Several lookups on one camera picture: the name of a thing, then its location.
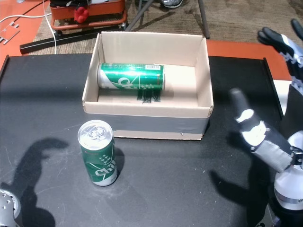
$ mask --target red machine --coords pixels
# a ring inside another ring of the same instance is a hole
[[[125,0],[109,0],[97,4],[79,4],[74,6],[74,1],[61,4],[52,4],[51,26],[56,31],[79,29],[85,27],[100,27],[110,25],[121,25],[126,28],[127,14]],[[55,25],[56,20],[68,20],[64,25]]]

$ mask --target white cable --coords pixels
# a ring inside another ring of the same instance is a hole
[[[25,18],[41,18],[41,17],[45,17],[45,15],[42,16],[25,16],[25,15],[12,15],[12,16],[8,16],[3,18],[2,20],[0,20],[0,23],[2,21],[5,21],[6,19],[12,18],[12,17],[25,17]]]
[[[51,24],[49,23],[49,21],[48,21],[48,19],[47,19],[47,14],[46,14],[46,12],[45,12],[45,7],[44,7],[44,0],[42,0],[42,2],[43,2],[42,5],[43,5],[44,16],[45,16],[46,22],[47,22],[47,24],[48,24],[48,26],[49,26],[49,29],[50,29],[51,32],[52,32],[53,40],[55,41],[55,54],[57,54],[56,37],[55,37],[55,34],[54,34],[53,29],[52,29],[52,27],[51,27]]]

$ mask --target gray tape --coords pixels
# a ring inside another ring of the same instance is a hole
[[[113,130],[158,131],[203,134],[208,118],[144,117],[123,115],[91,115],[112,127]]]
[[[253,154],[262,159],[278,173],[283,172],[293,160],[291,156],[284,152],[277,144],[268,140],[263,141]]]

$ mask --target orange mat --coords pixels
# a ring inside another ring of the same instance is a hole
[[[0,19],[10,15],[22,14],[40,2],[40,0],[25,0],[22,3],[17,3],[16,0],[1,0]],[[43,14],[44,12],[42,5],[27,13],[28,16],[39,16]],[[13,20],[14,18],[10,18],[0,23],[0,31],[2,31]],[[0,66],[2,66],[7,54],[10,56],[21,55],[19,46],[21,44],[30,43],[34,40],[41,21],[42,18],[20,18],[16,22],[16,24],[19,24],[20,32],[6,45],[0,43]],[[270,46],[254,43],[207,40],[207,48],[209,56],[251,59],[263,59],[265,57],[274,79],[290,80],[290,75],[288,73],[283,57]]]
[[[41,0],[25,0],[17,3],[16,0],[0,0],[0,20],[10,15],[21,15],[33,6],[42,2]],[[45,8],[49,5],[49,1],[45,2]],[[27,16],[44,15],[42,4],[26,14]],[[0,23],[0,31],[9,25],[16,18],[9,18]],[[5,56],[20,56],[19,46],[21,44],[30,43],[34,40],[42,18],[20,18],[16,21],[19,24],[20,32],[13,37],[7,44],[0,43],[0,66],[2,66]]]

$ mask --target robotic hand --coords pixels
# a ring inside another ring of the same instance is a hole
[[[251,152],[278,173],[283,172],[293,161],[290,144],[275,128],[260,120],[239,89],[230,90],[230,96],[236,110],[235,120]]]
[[[239,89],[230,90],[230,96],[245,143],[254,155],[278,172],[274,189],[277,201],[284,209],[303,210],[303,151],[260,120]]]
[[[303,40],[303,27],[296,19],[291,24],[297,36]],[[303,95],[303,49],[287,36],[268,27],[258,32],[258,40],[262,44],[273,46],[284,57],[292,77],[292,86]]]

